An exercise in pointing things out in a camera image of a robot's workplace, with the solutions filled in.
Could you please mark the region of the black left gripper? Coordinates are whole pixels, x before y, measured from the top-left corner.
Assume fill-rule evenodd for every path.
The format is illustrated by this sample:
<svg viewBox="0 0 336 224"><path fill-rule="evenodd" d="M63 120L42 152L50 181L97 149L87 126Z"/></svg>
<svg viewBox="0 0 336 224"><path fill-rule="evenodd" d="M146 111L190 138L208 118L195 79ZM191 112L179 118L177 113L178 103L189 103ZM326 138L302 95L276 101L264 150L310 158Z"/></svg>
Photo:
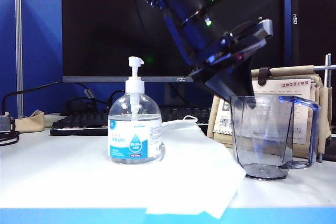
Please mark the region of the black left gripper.
<svg viewBox="0 0 336 224"><path fill-rule="evenodd" d="M194 82L205 84L216 96L231 101L231 97L254 96L251 80L251 56L266 44L265 38L248 36L226 41L221 48L206 57L190 73Z"/></svg>

